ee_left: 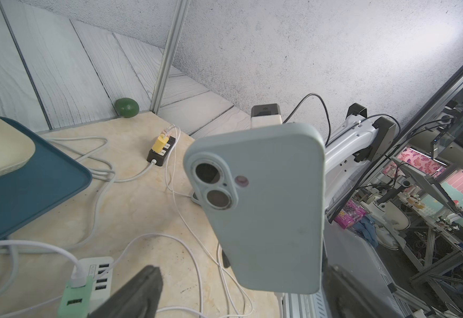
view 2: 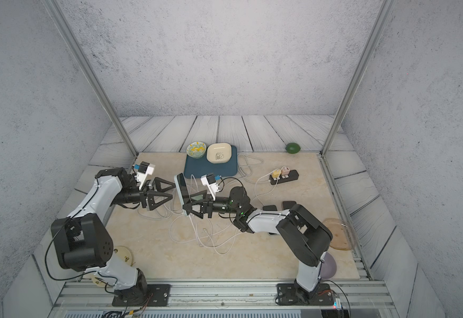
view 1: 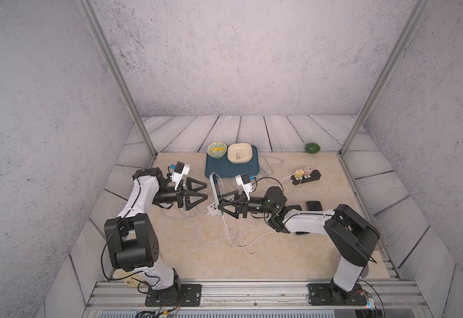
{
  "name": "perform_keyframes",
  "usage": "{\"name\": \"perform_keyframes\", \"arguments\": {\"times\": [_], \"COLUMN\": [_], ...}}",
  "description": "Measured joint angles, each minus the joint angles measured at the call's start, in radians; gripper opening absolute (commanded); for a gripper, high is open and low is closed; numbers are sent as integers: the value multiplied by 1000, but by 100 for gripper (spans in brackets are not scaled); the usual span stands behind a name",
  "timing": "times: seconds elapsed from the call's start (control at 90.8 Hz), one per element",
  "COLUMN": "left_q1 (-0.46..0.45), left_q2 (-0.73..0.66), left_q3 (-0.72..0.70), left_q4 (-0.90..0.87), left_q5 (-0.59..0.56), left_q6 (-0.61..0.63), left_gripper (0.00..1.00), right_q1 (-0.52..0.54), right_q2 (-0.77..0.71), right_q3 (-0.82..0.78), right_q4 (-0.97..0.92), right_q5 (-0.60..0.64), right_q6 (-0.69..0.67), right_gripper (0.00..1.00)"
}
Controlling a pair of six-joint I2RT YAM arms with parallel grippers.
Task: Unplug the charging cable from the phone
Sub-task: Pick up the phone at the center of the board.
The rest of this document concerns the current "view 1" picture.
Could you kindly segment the black smartphone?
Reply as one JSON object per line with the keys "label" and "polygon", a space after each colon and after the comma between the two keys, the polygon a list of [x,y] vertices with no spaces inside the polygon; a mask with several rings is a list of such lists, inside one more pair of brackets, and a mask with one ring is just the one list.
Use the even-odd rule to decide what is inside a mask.
{"label": "black smartphone", "polygon": [[218,206],[220,204],[220,199],[221,199],[221,193],[220,193],[221,179],[215,172],[212,172],[210,174],[210,181],[211,181],[212,193],[214,196],[214,207],[215,207],[216,213],[219,216],[222,216],[222,212],[218,209]]}

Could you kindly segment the pink-cased smartphone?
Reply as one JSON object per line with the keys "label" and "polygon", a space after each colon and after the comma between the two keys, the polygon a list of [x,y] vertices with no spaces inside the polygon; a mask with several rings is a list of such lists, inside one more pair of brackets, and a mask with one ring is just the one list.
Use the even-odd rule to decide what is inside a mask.
{"label": "pink-cased smartphone", "polygon": [[306,202],[307,211],[323,211],[322,204],[320,201],[307,201]]}

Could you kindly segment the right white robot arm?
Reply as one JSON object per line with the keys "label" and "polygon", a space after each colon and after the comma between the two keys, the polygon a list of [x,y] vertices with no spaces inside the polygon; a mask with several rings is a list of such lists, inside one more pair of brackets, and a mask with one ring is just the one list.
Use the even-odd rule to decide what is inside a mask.
{"label": "right white robot arm", "polygon": [[224,195],[217,208],[239,218],[247,214],[263,213],[267,225],[278,233],[310,233],[327,235],[341,257],[331,285],[351,292],[365,267],[374,262],[373,252],[381,238],[378,230],[346,204],[327,211],[303,211],[287,205],[282,189],[270,187],[264,196],[252,197],[238,191]]}

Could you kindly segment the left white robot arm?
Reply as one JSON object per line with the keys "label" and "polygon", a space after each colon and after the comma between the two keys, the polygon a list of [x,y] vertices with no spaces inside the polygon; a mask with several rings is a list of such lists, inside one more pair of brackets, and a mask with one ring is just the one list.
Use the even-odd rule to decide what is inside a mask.
{"label": "left white robot arm", "polygon": [[123,270],[125,278],[149,288],[157,299],[179,298],[180,278],[160,256],[159,240],[149,219],[152,205],[176,204],[187,211],[207,200],[201,191],[206,183],[188,176],[190,166],[182,162],[170,165],[165,177],[160,168],[137,170],[132,176],[133,188],[123,210],[105,222],[104,232],[111,265]]}

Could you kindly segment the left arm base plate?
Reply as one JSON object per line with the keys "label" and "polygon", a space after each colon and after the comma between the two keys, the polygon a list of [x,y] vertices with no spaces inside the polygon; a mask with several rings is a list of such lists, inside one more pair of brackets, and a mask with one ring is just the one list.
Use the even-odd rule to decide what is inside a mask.
{"label": "left arm base plate", "polygon": [[201,304],[201,284],[181,284],[148,292],[145,307],[198,307]]}

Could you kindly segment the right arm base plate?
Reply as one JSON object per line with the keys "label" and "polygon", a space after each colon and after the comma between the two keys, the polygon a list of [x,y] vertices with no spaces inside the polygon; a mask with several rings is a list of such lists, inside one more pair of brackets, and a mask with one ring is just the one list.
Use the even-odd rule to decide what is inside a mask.
{"label": "right arm base plate", "polygon": [[369,298],[360,284],[355,284],[349,292],[335,283],[309,284],[308,303],[311,306],[366,306]]}

